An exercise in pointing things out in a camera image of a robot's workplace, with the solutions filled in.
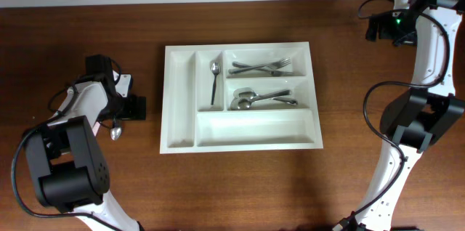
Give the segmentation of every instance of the fork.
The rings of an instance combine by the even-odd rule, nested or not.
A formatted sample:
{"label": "fork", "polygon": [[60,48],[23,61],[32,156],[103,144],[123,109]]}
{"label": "fork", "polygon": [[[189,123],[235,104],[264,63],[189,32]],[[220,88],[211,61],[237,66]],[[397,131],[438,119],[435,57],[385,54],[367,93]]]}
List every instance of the fork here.
{"label": "fork", "polygon": [[260,64],[260,65],[253,65],[253,66],[250,66],[250,67],[247,67],[247,68],[231,68],[229,69],[227,72],[229,72],[229,74],[237,74],[237,73],[242,73],[242,72],[246,72],[246,71],[250,71],[250,70],[255,70],[257,68],[263,68],[263,67],[267,67],[271,70],[277,70],[278,68],[282,68],[284,66],[287,66],[291,64],[291,59],[290,58],[283,58],[282,60],[278,60],[276,62],[271,62],[271,63],[267,63],[267,64]]}
{"label": "fork", "polygon": [[[250,65],[243,64],[237,61],[232,62],[232,66],[237,67],[237,68],[248,68]],[[271,76],[292,76],[294,72],[285,72],[285,71],[279,71],[279,70],[269,70],[266,68],[257,68],[259,71],[263,71],[266,73],[269,73]]]}

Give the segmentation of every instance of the wooden table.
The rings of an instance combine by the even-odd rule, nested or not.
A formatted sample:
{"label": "wooden table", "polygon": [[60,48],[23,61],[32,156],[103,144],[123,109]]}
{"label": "wooden table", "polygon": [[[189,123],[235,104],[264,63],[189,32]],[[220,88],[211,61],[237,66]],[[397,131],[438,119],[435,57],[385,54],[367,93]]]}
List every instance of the wooden table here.
{"label": "wooden table", "polygon": [[[118,61],[134,77],[132,92],[147,97],[146,121],[125,123],[116,142],[106,130],[97,136],[113,194],[146,230],[293,230],[337,223],[358,206],[379,158],[381,141],[365,125],[363,97],[378,81],[409,81],[415,61],[413,47],[364,39],[367,22],[356,17],[362,1],[0,10],[0,229],[86,230],[77,219],[22,212],[9,168],[22,132],[50,117],[49,98],[84,72],[85,56],[97,53]],[[288,41],[310,42],[323,150],[159,154],[165,46]],[[464,32],[457,41],[454,79],[463,99]],[[369,105],[372,120],[379,121],[403,91],[378,90]],[[464,131],[462,119],[417,163],[393,225],[463,229]],[[34,210],[56,212],[36,201],[24,155],[18,182]]]}

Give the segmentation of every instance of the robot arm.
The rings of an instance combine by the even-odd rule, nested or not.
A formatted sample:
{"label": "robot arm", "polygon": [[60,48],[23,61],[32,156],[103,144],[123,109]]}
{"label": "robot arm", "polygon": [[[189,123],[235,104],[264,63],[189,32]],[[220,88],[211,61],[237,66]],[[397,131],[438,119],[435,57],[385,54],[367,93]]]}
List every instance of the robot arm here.
{"label": "robot arm", "polygon": [[[392,214],[405,181],[422,153],[436,143],[441,136],[462,116],[465,102],[455,99],[452,66],[456,31],[462,19],[464,0],[394,0],[395,9],[410,8],[421,11],[442,23],[448,33],[450,44],[449,62],[446,64],[445,40],[437,26],[414,14],[394,13],[383,20],[371,20],[370,28],[379,28],[380,39],[394,39],[404,44],[417,44],[415,70],[412,84],[428,85],[445,78],[428,89],[410,88],[391,102],[381,117],[381,133],[403,151],[402,165],[399,151],[383,140],[381,157],[368,191],[359,208],[376,199],[400,174],[394,184],[375,203],[355,215],[349,223],[341,221],[333,230],[391,230]],[[367,39],[373,40],[373,30],[368,30]]]}
{"label": "robot arm", "polygon": [[[108,165],[95,139],[100,121],[145,119],[145,98],[129,94],[131,85],[130,75],[120,77],[113,71],[110,58],[86,58],[86,75],[67,90],[68,96],[54,116],[67,111],[25,143],[41,205],[54,206],[64,214],[88,213],[120,230],[143,230],[111,194]],[[54,163],[68,153],[73,160]],[[77,217],[92,230],[111,230],[88,217]]]}

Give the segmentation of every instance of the utensil organizer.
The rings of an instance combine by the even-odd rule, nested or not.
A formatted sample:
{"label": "utensil organizer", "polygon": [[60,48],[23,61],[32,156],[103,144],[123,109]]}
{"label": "utensil organizer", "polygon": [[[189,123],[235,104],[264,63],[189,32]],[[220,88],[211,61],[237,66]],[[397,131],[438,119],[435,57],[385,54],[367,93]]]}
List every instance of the utensil organizer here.
{"label": "utensil organizer", "polygon": [[[284,57],[292,63],[279,70],[292,76],[228,73],[233,61],[257,65]],[[221,73],[211,105],[213,62]],[[323,148],[307,42],[167,46],[163,87],[160,153]],[[262,100],[250,110],[231,110],[233,92],[243,87],[257,94],[290,89],[299,104]]]}

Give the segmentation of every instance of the white tray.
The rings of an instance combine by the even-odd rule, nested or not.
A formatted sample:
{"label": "white tray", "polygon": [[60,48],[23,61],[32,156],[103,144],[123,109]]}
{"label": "white tray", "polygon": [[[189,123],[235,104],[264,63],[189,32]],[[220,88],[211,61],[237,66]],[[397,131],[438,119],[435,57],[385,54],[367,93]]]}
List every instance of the white tray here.
{"label": "white tray", "polygon": [[[280,70],[293,76],[227,72],[233,61],[254,65],[283,57],[292,63]],[[222,72],[210,105],[215,61]],[[257,94],[290,89],[299,105],[263,100],[247,111],[231,110],[233,92],[242,87]],[[307,42],[166,47],[160,153],[312,148],[323,148],[323,141]]]}

